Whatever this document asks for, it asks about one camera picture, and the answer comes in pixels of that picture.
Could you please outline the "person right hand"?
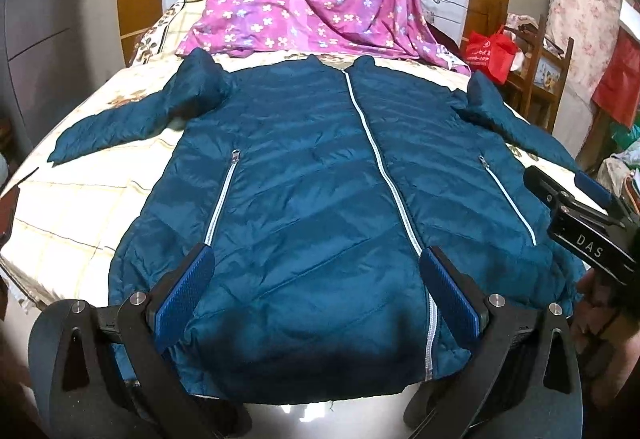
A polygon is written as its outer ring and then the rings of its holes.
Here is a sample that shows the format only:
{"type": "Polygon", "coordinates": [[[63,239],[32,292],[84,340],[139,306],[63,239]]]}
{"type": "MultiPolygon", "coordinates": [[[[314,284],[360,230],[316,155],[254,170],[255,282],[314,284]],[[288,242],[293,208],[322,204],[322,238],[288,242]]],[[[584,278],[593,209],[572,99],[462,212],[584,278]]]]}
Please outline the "person right hand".
{"type": "Polygon", "coordinates": [[[577,283],[582,298],[570,334],[586,366],[588,399],[608,407],[623,391],[639,361],[639,319],[615,307],[614,287],[596,268],[577,283]]]}

